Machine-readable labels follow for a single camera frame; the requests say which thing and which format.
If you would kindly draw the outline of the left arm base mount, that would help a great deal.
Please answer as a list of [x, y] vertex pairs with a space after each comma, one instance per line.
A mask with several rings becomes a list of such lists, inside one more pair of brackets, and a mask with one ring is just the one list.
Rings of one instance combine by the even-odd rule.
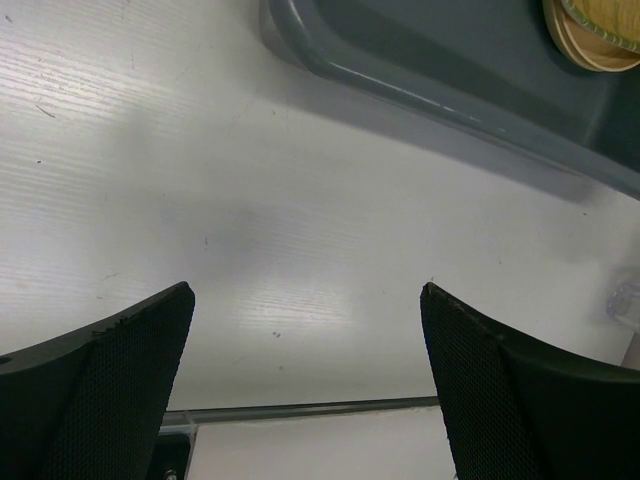
[[146, 480], [185, 480], [196, 435], [185, 429], [161, 430], [154, 444]]

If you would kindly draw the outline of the clear plastic cup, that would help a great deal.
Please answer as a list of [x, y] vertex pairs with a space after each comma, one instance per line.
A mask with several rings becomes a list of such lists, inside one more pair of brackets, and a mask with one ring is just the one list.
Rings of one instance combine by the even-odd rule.
[[639, 332], [639, 267], [625, 267], [614, 273], [607, 285], [605, 312], [627, 330]]

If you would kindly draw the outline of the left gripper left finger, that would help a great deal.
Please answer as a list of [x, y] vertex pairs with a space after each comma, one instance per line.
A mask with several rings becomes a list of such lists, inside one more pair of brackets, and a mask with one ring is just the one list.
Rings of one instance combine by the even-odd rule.
[[2, 478], [145, 478], [194, 308], [180, 282], [2, 356]]

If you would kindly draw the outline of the woven bamboo tray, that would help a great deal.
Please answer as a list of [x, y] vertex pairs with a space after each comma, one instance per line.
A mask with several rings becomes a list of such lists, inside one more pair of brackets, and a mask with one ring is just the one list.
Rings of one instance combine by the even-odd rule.
[[602, 40], [639, 52], [639, 0], [562, 0], [570, 17]]

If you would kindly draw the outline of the tan plate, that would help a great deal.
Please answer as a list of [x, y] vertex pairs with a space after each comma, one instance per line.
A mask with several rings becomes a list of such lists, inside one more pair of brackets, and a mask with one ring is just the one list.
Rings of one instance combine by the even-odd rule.
[[542, 7], [554, 44], [576, 65], [607, 73], [639, 66], [637, 1], [544, 1]]
[[590, 33], [552, 35], [560, 52], [575, 65], [593, 72], [621, 73], [639, 66], [639, 54], [612, 45]]

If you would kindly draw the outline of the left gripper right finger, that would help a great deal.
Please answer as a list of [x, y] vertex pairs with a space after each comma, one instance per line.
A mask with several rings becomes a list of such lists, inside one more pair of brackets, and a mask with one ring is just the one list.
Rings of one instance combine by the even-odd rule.
[[538, 340], [433, 282], [420, 310], [458, 478], [638, 478], [638, 371]]

